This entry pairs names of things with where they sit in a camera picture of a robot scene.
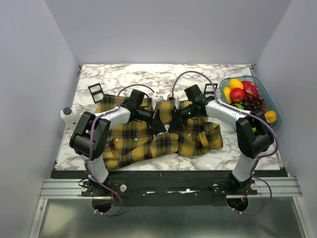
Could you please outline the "yellow plaid flannel shirt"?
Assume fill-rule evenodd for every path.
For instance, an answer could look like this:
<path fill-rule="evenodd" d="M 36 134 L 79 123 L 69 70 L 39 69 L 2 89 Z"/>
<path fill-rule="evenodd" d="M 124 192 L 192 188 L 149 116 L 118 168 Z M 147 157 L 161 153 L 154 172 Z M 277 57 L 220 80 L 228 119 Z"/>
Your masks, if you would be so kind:
<path fill-rule="evenodd" d="M 169 154 L 199 156 L 222 147 L 219 124 L 204 116 L 189 119 L 172 133 L 154 132 L 145 122 L 132 121 L 109 131 L 102 156 L 106 169 L 113 171 Z"/>

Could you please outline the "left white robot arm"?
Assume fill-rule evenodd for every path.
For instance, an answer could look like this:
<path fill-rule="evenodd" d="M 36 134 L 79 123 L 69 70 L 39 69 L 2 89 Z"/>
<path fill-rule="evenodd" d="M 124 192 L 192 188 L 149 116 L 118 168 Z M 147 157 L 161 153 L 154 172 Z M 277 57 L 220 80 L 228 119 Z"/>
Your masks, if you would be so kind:
<path fill-rule="evenodd" d="M 110 111 L 99 114 L 84 112 L 71 136 L 69 145 L 85 162 L 89 179 L 94 181 L 93 191 L 99 196 L 112 191 L 109 182 L 106 181 L 108 170 L 102 158 L 108 132 L 111 129 L 139 120 L 145 122 L 154 132 L 166 132 L 159 117 L 159 110 L 149 111 L 141 107 L 144 96 L 144 92 L 134 89 L 124 103 Z"/>

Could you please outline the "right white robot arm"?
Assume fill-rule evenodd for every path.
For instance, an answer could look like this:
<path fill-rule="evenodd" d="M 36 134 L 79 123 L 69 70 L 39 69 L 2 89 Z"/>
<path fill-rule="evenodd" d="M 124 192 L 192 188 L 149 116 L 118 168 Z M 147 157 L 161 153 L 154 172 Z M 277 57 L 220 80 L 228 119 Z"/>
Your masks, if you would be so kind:
<path fill-rule="evenodd" d="M 185 89 L 190 105 L 172 110 L 169 132 L 176 132 L 185 127 L 189 119 L 204 116 L 218 119 L 232 126 L 237 133 L 238 147 L 241 151 L 238 162 L 229 175 L 228 189 L 239 194 L 246 188 L 256 167 L 259 154 L 273 144 L 273 131 L 264 114 L 257 110 L 248 112 L 218 103 L 214 96 L 205 96 L 198 85 Z"/>

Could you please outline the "green striped melon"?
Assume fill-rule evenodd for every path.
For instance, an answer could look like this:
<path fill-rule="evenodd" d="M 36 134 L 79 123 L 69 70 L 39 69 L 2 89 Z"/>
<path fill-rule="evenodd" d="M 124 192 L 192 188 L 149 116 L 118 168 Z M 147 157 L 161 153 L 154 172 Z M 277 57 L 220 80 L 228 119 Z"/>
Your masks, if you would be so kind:
<path fill-rule="evenodd" d="M 238 108 L 240 110 L 244 110 L 243 105 L 241 105 L 240 103 L 234 103 L 234 104 L 232 104 L 232 106 L 235 107 L 235 108 Z"/>

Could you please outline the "red apple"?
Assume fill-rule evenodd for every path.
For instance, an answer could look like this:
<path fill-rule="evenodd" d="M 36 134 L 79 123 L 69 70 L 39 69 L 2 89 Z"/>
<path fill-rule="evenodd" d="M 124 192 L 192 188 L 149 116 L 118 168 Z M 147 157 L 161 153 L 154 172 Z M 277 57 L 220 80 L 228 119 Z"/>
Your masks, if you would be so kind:
<path fill-rule="evenodd" d="M 245 98 L 245 92 L 241 88 L 233 88 L 229 94 L 230 100 L 233 103 L 240 103 Z"/>

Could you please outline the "yellow mango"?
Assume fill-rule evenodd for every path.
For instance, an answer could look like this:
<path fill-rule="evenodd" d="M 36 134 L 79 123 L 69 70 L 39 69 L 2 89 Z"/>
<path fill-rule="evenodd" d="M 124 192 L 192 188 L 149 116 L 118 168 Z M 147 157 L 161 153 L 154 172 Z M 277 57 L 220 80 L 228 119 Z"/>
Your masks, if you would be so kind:
<path fill-rule="evenodd" d="M 243 83 L 237 78 L 232 78 L 229 80 L 228 87 L 233 90 L 234 88 L 244 89 Z"/>

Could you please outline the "teal plastic fruit bin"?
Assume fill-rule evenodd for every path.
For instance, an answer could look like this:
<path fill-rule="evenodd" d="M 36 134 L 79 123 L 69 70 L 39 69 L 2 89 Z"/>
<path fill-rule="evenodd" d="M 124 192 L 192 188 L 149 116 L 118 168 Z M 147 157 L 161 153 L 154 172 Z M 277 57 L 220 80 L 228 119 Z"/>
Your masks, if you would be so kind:
<path fill-rule="evenodd" d="M 244 80 L 251 81 L 258 86 L 258 88 L 259 88 L 258 95 L 260 95 L 264 98 L 265 104 L 266 104 L 266 111 L 275 111 L 276 112 L 277 120 L 274 123 L 270 124 L 270 126 L 272 127 L 272 129 L 274 131 L 277 131 L 277 129 L 280 127 L 280 124 L 281 124 L 281 118 L 280 118 L 280 115 L 279 115 L 274 103 L 272 102 L 270 96 L 268 95 L 266 89 L 264 88 L 263 84 L 257 78 L 255 78 L 253 76 L 249 76 L 249 75 L 244 75 L 244 76 L 240 76 L 240 77 L 236 77 L 236 78 L 238 80 L 240 80 L 241 82 Z M 227 100 L 224 96 L 223 88 L 228 86 L 230 79 L 232 79 L 232 78 L 226 78 L 226 79 L 222 80 L 220 82 L 220 85 L 219 85 L 219 89 L 220 89 L 221 96 L 222 96 L 222 101 L 225 102 L 226 104 L 228 104 L 228 103 L 227 103 Z"/>

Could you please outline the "dark purple grapes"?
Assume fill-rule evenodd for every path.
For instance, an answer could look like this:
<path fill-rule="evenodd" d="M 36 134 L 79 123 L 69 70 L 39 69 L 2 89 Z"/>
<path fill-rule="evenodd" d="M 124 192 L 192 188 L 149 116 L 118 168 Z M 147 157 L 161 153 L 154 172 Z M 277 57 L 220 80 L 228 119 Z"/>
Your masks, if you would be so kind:
<path fill-rule="evenodd" d="M 252 97 L 245 97 L 240 104 L 243 106 L 244 110 L 247 111 L 256 111 L 260 110 L 264 114 L 266 113 L 266 104 L 265 100 L 260 95 L 255 95 Z"/>

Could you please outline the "white bottle black cap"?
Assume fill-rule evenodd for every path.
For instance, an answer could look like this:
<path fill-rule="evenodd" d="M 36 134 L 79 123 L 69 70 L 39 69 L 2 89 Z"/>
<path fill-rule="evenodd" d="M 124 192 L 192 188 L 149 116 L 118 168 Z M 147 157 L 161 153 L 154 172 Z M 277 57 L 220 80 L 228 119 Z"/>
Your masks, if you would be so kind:
<path fill-rule="evenodd" d="M 80 119 L 80 113 L 75 107 L 66 107 L 60 111 L 61 119 L 66 123 L 66 125 L 74 130 Z"/>

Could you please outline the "orange fruit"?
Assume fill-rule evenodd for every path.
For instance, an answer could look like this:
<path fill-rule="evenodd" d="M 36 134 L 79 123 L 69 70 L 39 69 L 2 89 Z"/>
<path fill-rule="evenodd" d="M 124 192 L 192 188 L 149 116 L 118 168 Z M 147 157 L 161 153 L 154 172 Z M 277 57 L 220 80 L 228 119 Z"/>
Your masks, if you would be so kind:
<path fill-rule="evenodd" d="M 267 121 L 267 123 L 274 123 L 277 120 L 277 115 L 275 111 L 267 111 L 265 114 L 265 119 Z"/>

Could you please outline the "right black display frame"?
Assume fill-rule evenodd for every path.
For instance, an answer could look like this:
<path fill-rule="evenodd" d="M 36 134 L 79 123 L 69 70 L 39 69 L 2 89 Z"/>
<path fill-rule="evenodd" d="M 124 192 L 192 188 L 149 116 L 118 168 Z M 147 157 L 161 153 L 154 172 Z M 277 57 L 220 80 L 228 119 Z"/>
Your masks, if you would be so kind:
<path fill-rule="evenodd" d="M 206 83 L 204 87 L 204 94 L 205 95 L 215 95 L 214 90 L 217 89 L 218 84 L 211 84 L 211 83 Z"/>

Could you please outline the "black display frame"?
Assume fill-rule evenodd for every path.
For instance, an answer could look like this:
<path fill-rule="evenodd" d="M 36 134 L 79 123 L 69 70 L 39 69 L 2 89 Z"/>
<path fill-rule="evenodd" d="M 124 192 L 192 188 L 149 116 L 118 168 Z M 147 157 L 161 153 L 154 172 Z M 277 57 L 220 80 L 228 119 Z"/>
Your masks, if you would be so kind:
<path fill-rule="evenodd" d="M 88 90 L 95 104 L 99 103 L 104 98 L 104 92 L 100 83 L 88 86 Z"/>
<path fill-rule="evenodd" d="M 205 95 L 215 95 L 214 90 L 217 89 L 218 84 L 211 84 L 211 83 L 206 83 L 204 87 L 204 94 Z"/>

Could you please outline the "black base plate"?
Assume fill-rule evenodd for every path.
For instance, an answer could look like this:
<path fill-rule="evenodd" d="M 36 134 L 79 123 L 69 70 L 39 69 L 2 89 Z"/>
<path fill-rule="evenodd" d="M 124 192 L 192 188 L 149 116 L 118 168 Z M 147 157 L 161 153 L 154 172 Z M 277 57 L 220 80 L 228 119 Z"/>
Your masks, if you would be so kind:
<path fill-rule="evenodd" d="M 121 207 L 230 206 L 243 211 L 250 199 L 247 190 L 257 194 L 255 181 L 262 178 L 289 177 L 284 170 L 258 171 L 240 190 L 228 188 L 228 171 L 114 171 L 104 185 L 108 191 L 90 180 L 84 172 L 55 172 L 51 179 L 79 179 L 87 194 L 109 195 L 110 199 L 90 200 L 92 207 L 114 211 Z"/>

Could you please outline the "left black display frame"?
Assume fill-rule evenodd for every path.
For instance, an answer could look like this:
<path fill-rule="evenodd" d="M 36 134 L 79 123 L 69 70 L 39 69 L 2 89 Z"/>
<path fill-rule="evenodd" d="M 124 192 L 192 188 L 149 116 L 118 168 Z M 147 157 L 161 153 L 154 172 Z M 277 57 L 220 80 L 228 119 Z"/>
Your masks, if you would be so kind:
<path fill-rule="evenodd" d="M 88 86 L 88 90 L 95 104 L 99 103 L 104 98 L 104 92 L 100 83 Z"/>

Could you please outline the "aluminium rail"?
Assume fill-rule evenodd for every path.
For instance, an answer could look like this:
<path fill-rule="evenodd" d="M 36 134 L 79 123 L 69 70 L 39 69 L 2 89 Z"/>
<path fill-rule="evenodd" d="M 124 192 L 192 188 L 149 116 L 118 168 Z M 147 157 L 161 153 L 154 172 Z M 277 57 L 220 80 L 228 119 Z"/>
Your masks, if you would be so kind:
<path fill-rule="evenodd" d="M 78 184 L 79 179 L 45 179 L 42 184 L 41 199 L 110 199 L 109 195 L 98 195 L 93 192 L 87 194 Z M 256 180 L 255 188 L 257 194 L 252 193 L 252 189 L 247 190 L 248 198 L 269 197 L 272 190 L 273 197 L 302 197 L 303 193 L 296 177 L 262 178 Z"/>

